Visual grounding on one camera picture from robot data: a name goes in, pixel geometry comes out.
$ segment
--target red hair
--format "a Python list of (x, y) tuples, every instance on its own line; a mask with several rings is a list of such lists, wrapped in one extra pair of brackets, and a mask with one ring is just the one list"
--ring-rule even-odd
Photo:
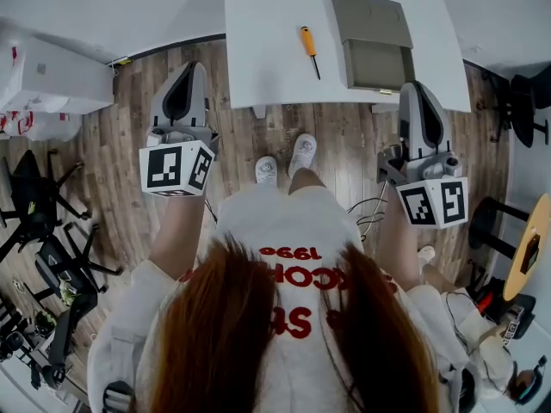
[[(436, 369), (381, 271), (351, 244), (339, 267), (348, 289), (335, 338), (349, 400), (360, 411), (437, 413)], [(265, 262), (231, 239), (212, 242), (161, 321), (150, 411), (252, 411), (276, 299)]]

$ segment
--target white shoe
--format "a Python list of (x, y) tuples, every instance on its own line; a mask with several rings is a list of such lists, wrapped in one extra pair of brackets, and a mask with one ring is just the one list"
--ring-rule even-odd
[(277, 186), (277, 162), (272, 156), (264, 156), (257, 160), (255, 166), (257, 183)]
[(426, 245), (421, 248), (417, 253), (419, 269), (423, 271), (423, 267), (432, 262), (435, 256), (436, 252), (434, 251), (434, 248), (432, 246)]
[(289, 177), (293, 179), (298, 169), (309, 169), (316, 154), (318, 143), (316, 138), (308, 133), (302, 133), (294, 143), (293, 157), (289, 164)]

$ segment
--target screwdriver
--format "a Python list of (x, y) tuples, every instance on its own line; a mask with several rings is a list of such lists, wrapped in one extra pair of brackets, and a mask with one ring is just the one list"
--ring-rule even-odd
[(316, 48), (313, 45), (312, 33), (310, 32), (308, 26), (303, 26), (302, 28), (300, 28), (300, 37), (302, 38), (302, 44), (306, 49), (306, 53), (312, 58), (313, 65), (316, 68), (318, 79), (321, 79), (321, 77), (319, 76), (318, 63), (316, 63)]

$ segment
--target stool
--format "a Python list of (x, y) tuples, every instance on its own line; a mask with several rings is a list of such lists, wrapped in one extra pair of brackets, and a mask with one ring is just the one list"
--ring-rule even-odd
[[(492, 197), (486, 197), (474, 211), (468, 229), (468, 243), (471, 248), (476, 250), (482, 244), (487, 244), (512, 260), (503, 293), (506, 301), (520, 293), (536, 268), (540, 259), (539, 254), (547, 240), (549, 210), (549, 196), (544, 194), (530, 214), (498, 202)], [(492, 234), (498, 211), (526, 222), (523, 237), (516, 248)]]

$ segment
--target wooden floor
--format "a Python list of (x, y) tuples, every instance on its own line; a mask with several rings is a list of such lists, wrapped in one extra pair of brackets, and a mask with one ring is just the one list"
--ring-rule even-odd
[[(97, 332), (117, 294), (128, 283), (130, 271), (147, 257), (163, 216), (165, 199), (142, 194), (139, 186), (138, 149), (144, 145), (151, 98), (168, 73), (190, 59), (200, 60), (207, 69), (212, 106), (208, 121), (222, 137), (219, 162), (214, 165), (207, 191), (214, 208), (223, 198), (254, 182), (254, 164), (258, 157), (267, 154), (277, 159), (280, 187), (287, 188), (286, 167), (294, 139), (303, 132), (313, 134), (319, 143), (314, 169), (339, 203), (348, 208), (359, 200), (379, 195), (381, 186), (375, 183), (377, 151), (398, 142), (397, 114), (373, 115), (368, 104), (277, 106), (269, 109), (266, 120), (255, 120), (250, 109), (231, 110), (223, 40), (174, 48), (121, 68), (115, 79), (115, 105), (86, 117), (82, 131), (70, 143), (42, 144), (26, 139), (2, 142), (0, 152), (7, 155), (12, 169), (28, 148), (34, 151), (43, 173), (48, 148), (59, 149), (54, 167), (57, 176), (76, 161), (85, 162), (84, 169), (68, 181), (65, 194), (72, 202), (77, 202), (77, 198), (82, 200), (100, 222), (101, 232), (94, 246), (100, 263), (110, 268), (118, 265), (127, 268), (123, 276), (109, 277), (109, 291), (100, 296), (98, 307), (78, 326), (75, 337), (79, 347), (71, 357), (71, 374), (83, 386), (92, 334)], [(484, 100), (487, 106), (494, 105), (492, 93), (482, 81), (480, 71), (467, 66), (466, 73), (474, 113), (450, 112), (449, 116), (454, 150), (469, 179), (469, 211), (472, 212), (487, 195), (504, 198), (509, 143), (506, 134), (499, 144), (490, 142), (496, 132), (497, 119), (492, 111), (477, 112), (475, 106), (479, 100)], [(0, 206), (11, 209), (4, 187), (0, 187)], [(373, 206), (371, 202), (363, 209), (359, 206), (355, 212), (358, 217), (369, 214)], [(214, 227), (208, 214), (203, 227), (202, 246)], [(10, 223), (9, 228), (0, 233), (0, 242), (14, 228), (15, 224)], [(377, 234), (375, 224), (366, 241), (368, 253), (376, 246)], [(446, 231), (424, 231), (419, 235), (418, 244), (420, 247), (427, 243), (436, 247), (439, 268), (451, 280), (466, 267), (467, 259), (474, 256), (468, 250), (466, 225)], [(12, 279), (27, 282), (34, 291), (43, 288), (34, 268), (34, 253), (38, 248), (36, 244), (29, 245), (21, 254), (13, 250), (0, 265), (0, 292), (13, 299), (29, 316), (34, 307), (28, 296), (14, 289)], [(487, 251), (482, 250), (476, 256), (484, 264)], [(45, 302), (55, 313), (65, 309), (55, 298)]]

